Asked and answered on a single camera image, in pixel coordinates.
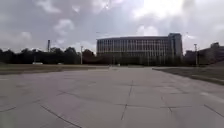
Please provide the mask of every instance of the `concrete pavement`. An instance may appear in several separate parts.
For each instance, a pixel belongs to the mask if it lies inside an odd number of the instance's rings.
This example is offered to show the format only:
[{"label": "concrete pavement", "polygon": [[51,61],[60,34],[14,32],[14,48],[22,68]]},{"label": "concrete pavement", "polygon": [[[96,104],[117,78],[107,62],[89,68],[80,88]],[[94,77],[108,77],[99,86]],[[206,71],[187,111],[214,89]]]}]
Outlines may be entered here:
[{"label": "concrete pavement", "polygon": [[151,68],[0,76],[0,128],[223,128],[224,87]]}]

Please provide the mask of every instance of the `lamp post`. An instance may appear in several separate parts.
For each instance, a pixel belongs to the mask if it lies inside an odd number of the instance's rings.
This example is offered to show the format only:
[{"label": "lamp post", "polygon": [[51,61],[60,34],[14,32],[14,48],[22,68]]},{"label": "lamp post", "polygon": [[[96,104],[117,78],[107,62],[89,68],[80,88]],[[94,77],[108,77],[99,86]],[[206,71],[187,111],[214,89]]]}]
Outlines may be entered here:
[{"label": "lamp post", "polygon": [[81,65],[82,65],[82,49],[83,49],[83,46],[81,46]]},{"label": "lamp post", "polygon": [[194,44],[194,48],[195,48],[195,64],[196,64],[196,67],[198,67],[198,48],[197,48],[197,44]]}]

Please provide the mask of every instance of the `large building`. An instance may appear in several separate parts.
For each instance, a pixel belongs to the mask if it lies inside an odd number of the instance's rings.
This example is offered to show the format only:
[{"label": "large building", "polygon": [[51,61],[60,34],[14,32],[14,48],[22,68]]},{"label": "large building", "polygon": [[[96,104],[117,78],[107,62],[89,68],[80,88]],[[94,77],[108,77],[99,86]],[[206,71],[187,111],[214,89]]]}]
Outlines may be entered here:
[{"label": "large building", "polygon": [[209,48],[197,51],[187,51],[184,60],[190,65],[196,64],[196,56],[198,64],[209,65],[224,60],[224,46],[220,46],[218,42],[212,43]]},{"label": "large building", "polygon": [[110,63],[119,63],[129,58],[141,63],[173,61],[182,59],[182,36],[118,37],[97,40],[97,56],[107,57]]}]

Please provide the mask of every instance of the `building facade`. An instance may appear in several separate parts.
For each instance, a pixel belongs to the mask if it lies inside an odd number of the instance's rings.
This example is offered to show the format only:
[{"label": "building facade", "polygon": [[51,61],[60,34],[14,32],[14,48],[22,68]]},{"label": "building facade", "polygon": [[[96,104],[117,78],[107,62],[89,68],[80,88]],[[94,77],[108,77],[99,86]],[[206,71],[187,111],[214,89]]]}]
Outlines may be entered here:
[{"label": "building facade", "polygon": [[110,63],[119,63],[124,59],[165,63],[166,60],[182,59],[182,36],[171,33],[168,36],[98,39],[97,56],[107,57]]},{"label": "building facade", "polygon": [[187,51],[184,60],[190,65],[196,64],[196,56],[200,65],[209,65],[224,60],[224,46],[218,42],[212,43],[209,48],[197,51]]}]

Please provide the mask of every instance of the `grass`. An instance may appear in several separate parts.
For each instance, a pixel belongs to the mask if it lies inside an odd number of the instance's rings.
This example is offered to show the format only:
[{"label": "grass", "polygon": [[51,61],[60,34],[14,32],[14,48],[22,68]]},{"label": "grass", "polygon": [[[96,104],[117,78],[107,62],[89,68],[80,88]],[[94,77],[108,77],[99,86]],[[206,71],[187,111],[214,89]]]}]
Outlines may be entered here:
[{"label": "grass", "polygon": [[224,85],[224,68],[166,68],[155,70]]},{"label": "grass", "polygon": [[6,64],[2,64],[0,65],[0,75],[89,70],[89,69],[97,69],[97,68],[106,68],[106,67],[87,66],[87,65],[32,65],[32,64],[6,65]]}]

